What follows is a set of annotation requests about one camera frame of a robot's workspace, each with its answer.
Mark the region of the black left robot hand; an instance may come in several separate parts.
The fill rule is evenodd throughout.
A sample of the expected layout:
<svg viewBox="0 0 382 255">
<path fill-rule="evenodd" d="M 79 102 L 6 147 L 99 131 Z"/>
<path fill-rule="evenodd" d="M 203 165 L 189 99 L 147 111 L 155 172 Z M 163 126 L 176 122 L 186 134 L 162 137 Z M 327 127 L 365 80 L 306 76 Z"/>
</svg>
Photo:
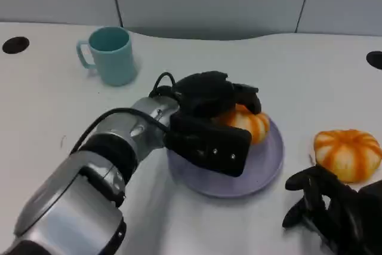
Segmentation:
<svg viewBox="0 0 382 255">
<path fill-rule="evenodd" d="M 254 115 L 260 113 L 258 88 L 232 83 L 227 77 L 226 73 L 209 71 L 179 80 L 174 92 L 179 99 L 180 110 L 196 118 L 215 118 L 239 104 Z"/>
</svg>

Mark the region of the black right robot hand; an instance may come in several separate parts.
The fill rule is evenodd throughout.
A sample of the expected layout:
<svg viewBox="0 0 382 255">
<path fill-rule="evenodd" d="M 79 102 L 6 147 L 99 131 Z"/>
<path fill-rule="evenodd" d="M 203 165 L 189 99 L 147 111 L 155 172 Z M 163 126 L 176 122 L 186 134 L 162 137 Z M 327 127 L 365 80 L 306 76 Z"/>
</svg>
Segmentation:
<svg viewBox="0 0 382 255">
<path fill-rule="evenodd" d="M 293 174 L 288 191 L 303 197 L 286 213 L 285 229 L 306 225 L 334 254 L 381 254 L 381 182 L 358 191 L 315 165 Z"/>
</svg>

